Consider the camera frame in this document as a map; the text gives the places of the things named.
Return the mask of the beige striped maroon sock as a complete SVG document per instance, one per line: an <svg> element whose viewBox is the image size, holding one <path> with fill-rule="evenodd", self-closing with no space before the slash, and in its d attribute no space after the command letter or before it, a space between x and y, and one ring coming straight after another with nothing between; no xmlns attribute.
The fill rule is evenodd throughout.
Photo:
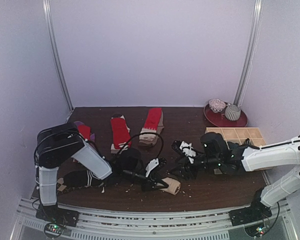
<svg viewBox="0 0 300 240"><path fill-rule="evenodd" d="M163 181L168 184L168 187L166 188L161 188L160 190L166 193L169 193L171 195L176 195L181 188L181 182L174 178L166 177L163 179Z"/></svg>

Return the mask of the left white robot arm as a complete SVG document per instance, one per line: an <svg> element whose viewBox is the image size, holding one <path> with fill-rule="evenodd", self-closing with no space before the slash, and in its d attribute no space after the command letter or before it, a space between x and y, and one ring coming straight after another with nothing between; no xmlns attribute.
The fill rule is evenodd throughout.
<svg viewBox="0 0 300 240"><path fill-rule="evenodd" d="M116 184L120 178L130 178L141 184L143 191L169 188L165 178L158 174L165 159L154 158L144 165L140 152L124 144L112 159L106 159L94 143L80 133L71 122L41 130L37 135L33 158L36 167L36 186L42 213L51 222L62 218L57 192L68 188ZM85 171L73 171L57 180L60 166L68 159L75 159Z"/></svg>

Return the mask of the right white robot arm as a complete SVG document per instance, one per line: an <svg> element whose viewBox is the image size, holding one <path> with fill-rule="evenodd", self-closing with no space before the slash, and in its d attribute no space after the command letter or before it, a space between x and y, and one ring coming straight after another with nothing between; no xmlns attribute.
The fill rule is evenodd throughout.
<svg viewBox="0 0 300 240"><path fill-rule="evenodd" d="M290 140L255 146L226 141L220 133L207 132L200 138L203 151L191 143L175 140L171 147L179 154L171 174L185 180L195 179L201 170L218 169L225 175L241 175L277 166L293 165L293 169L276 182L258 190L246 210L249 220L258 220L266 208L300 189L300 134Z"/></svg>

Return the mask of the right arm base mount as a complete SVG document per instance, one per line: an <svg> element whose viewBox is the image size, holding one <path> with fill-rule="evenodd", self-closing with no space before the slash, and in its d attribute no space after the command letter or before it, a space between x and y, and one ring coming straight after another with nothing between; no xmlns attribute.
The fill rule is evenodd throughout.
<svg viewBox="0 0 300 240"><path fill-rule="evenodd" d="M232 226L244 226L245 233L252 238L260 238L266 233L272 216L271 209L260 202L231 210L228 214Z"/></svg>

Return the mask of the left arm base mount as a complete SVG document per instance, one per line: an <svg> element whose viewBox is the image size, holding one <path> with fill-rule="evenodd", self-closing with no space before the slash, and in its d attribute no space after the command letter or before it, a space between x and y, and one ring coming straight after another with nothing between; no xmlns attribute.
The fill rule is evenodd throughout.
<svg viewBox="0 0 300 240"><path fill-rule="evenodd" d="M67 227L76 227L79 212L60 208L57 205L43 206L40 204L35 217L47 223L43 227L43 233L50 239L59 238Z"/></svg>

